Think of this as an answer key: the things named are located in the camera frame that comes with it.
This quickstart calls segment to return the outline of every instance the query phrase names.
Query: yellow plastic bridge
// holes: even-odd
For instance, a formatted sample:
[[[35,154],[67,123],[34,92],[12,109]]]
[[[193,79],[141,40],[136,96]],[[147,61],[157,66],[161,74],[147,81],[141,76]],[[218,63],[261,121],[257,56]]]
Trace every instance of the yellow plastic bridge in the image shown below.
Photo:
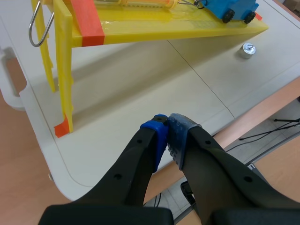
[[[31,0],[35,9],[38,0]],[[77,23],[71,0],[44,0],[55,17],[57,69],[64,122],[56,127],[58,137],[73,132],[71,86],[72,48],[83,46],[83,36]],[[241,21],[227,24],[209,10],[177,4],[172,9],[147,7],[97,7],[97,15],[104,32],[103,44],[117,44],[179,38],[199,38],[223,35],[259,33],[268,28],[256,18],[246,25]],[[36,17],[38,38],[44,30],[42,10]],[[45,73],[52,91],[55,91],[47,41],[41,45]]]

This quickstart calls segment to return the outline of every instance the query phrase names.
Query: white table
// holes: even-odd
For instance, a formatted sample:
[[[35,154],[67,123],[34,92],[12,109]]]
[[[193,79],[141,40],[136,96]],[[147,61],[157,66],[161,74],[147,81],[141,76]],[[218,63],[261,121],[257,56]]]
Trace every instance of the white table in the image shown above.
[[[0,46],[12,48],[28,84],[18,98],[1,71],[0,88],[8,104],[26,110],[58,189],[71,200],[89,191],[157,113],[182,113],[213,134],[298,77],[299,22],[272,1],[258,3],[270,29],[255,37],[74,49],[75,131],[58,139],[53,127],[62,122],[59,93],[50,91],[40,51],[28,40],[30,1],[1,1]],[[53,37],[52,27],[48,44],[56,64]],[[257,48],[249,60],[236,55],[245,41]],[[166,151],[159,168],[171,160]]]

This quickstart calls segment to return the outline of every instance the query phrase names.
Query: clear plastic tube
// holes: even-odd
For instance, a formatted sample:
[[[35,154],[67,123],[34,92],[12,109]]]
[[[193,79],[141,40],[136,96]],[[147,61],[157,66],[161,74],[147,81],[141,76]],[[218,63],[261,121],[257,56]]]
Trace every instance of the clear plastic tube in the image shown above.
[[[149,8],[173,8],[178,0],[94,0],[95,4]]]

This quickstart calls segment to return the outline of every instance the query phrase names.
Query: orange tape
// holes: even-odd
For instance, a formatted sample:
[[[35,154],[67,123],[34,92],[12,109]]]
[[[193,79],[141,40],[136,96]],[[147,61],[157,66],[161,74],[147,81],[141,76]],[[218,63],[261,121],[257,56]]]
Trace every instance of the orange tape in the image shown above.
[[[82,46],[103,45],[103,32],[93,0],[71,0],[82,35]]]
[[[263,19],[258,13],[255,13],[255,18],[258,19],[258,20],[262,20]]]
[[[55,135],[58,138],[70,133],[69,122],[66,115],[64,121],[61,124],[54,127],[54,131],[55,131]]]

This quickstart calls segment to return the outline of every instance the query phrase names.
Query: textured rubber pad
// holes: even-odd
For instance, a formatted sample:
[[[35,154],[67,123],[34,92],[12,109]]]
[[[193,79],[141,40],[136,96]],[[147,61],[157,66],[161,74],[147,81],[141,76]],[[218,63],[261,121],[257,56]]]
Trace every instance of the textured rubber pad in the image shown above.
[[[181,114],[172,113],[168,118],[168,126],[169,152],[179,169],[182,170],[188,131],[193,127],[201,127],[201,125]]]

